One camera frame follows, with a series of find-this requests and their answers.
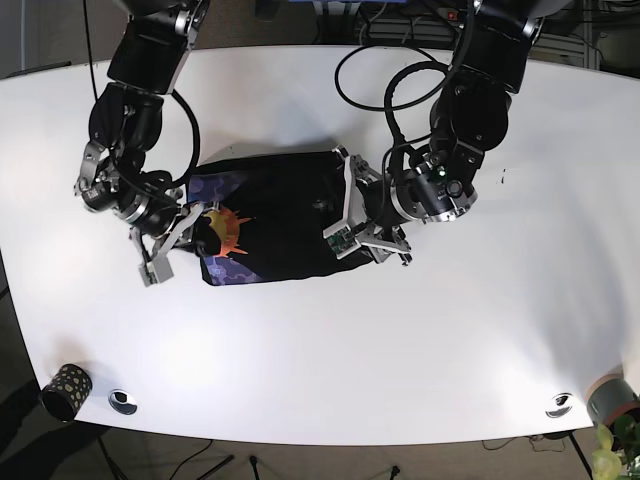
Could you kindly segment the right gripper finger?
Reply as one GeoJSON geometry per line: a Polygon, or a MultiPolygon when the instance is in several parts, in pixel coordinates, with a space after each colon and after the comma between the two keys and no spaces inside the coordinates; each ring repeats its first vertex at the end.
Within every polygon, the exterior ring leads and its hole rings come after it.
{"type": "Polygon", "coordinates": [[[221,251],[221,240],[209,224],[197,224],[192,235],[193,252],[200,258],[217,256],[221,251]]]}

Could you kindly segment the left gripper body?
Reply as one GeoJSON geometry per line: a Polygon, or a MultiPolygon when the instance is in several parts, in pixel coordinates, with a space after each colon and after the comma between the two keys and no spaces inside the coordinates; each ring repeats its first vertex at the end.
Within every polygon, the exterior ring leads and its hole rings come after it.
{"type": "Polygon", "coordinates": [[[344,146],[332,150],[343,164],[345,191],[342,217],[324,229],[324,239],[338,260],[354,253],[366,254],[375,263],[399,256],[402,265],[412,261],[411,247],[400,222],[383,226],[387,193],[385,176],[374,170],[360,155],[344,146]]]}

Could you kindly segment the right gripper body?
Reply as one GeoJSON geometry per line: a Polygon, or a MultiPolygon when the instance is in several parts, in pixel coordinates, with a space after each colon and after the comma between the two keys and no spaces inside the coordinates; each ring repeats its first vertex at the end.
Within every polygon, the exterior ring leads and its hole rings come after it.
{"type": "Polygon", "coordinates": [[[173,277],[168,259],[171,250],[183,250],[197,256],[206,252],[203,234],[210,224],[210,219],[206,216],[210,211],[210,202],[183,205],[159,235],[152,235],[148,228],[130,228],[129,239],[140,255],[138,271],[145,287],[163,283],[173,277]]]}

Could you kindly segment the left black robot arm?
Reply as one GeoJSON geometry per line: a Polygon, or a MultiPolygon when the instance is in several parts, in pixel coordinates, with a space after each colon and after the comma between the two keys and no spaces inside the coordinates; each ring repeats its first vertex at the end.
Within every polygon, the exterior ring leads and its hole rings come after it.
{"type": "Polygon", "coordinates": [[[556,1],[470,1],[462,38],[450,64],[432,57],[399,71],[386,87],[381,112],[393,145],[381,171],[342,146],[344,163],[342,217],[323,236],[338,259],[366,252],[382,263],[396,254],[411,261],[401,226],[408,222],[451,222],[477,199],[473,186],[485,154],[508,130],[513,95],[520,90],[529,52],[544,18],[561,8],[556,1]],[[430,131],[409,140],[401,132],[393,96],[409,75],[437,70],[443,80],[430,95],[430,131]]]}

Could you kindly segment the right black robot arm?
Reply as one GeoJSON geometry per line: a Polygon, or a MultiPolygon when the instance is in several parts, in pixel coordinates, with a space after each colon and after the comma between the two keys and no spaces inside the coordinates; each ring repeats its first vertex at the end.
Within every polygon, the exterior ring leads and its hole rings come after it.
{"type": "Polygon", "coordinates": [[[200,128],[176,91],[209,9],[207,1],[124,1],[124,36],[110,62],[109,82],[94,94],[74,194],[92,212],[113,211],[130,227],[147,286],[173,275],[173,249],[203,257],[210,253],[216,201],[186,202],[183,196],[201,153],[200,128]],[[186,171],[144,171],[146,154],[159,140],[165,97],[173,98],[191,125],[192,153],[186,171]]]}

